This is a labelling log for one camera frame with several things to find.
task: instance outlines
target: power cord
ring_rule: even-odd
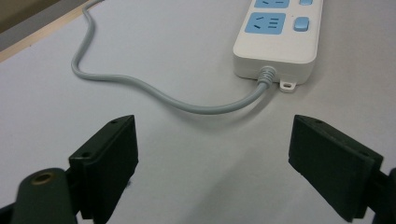
[[[104,0],[94,0],[85,5],[82,9],[82,12],[87,19],[88,22],[88,30],[85,34],[82,43],[80,44],[76,54],[73,57],[71,66],[73,72],[80,78],[94,80],[94,81],[111,81],[111,82],[119,82],[124,84],[131,84],[139,87],[143,91],[148,92],[152,96],[156,97],[160,101],[169,104],[177,109],[184,110],[193,114],[201,114],[201,115],[217,115],[217,114],[225,114],[230,113],[235,110],[241,109],[247,105],[250,105],[254,101],[256,101],[273,83],[274,76],[276,71],[271,67],[264,67],[259,73],[259,77],[257,80],[258,86],[255,91],[253,91],[250,95],[245,97],[242,100],[239,100],[235,103],[231,103],[228,105],[218,105],[218,106],[200,106],[200,105],[190,105],[183,103],[179,100],[176,100],[162,91],[157,90],[156,88],[150,86],[148,83],[137,79],[135,77],[128,77],[124,75],[111,75],[111,74],[93,74],[93,73],[85,73],[79,70],[79,62],[87,51],[89,45],[92,42],[93,34],[95,32],[95,24],[88,12],[88,9],[99,2]]]

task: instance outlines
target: power outlet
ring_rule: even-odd
[[[285,18],[285,13],[252,13],[247,22],[245,32],[263,35],[280,35],[283,30]]]
[[[254,7],[286,8],[290,0],[257,0]]]

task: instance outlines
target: white table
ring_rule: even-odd
[[[198,105],[238,100],[256,84],[233,74],[250,1],[105,1],[81,63],[141,78]],[[293,94],[277,85],[227,115],[198,116],[134,87],[77,78],[83,17],[0,63],[0,207],[19,183],[67,158],[108,121],[133,114],[139,160],[109,223],[345,223],[288,164],[293,116],[330,123],[396,167],[396,2],[324,3],[318,60]],[[371,223],[369,209],[364,220]]]

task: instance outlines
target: white power strip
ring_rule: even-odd
[[[276,71],[283,92],[305,83],[317,58],[323,0],[253,0],[233,46],[234,72]]]

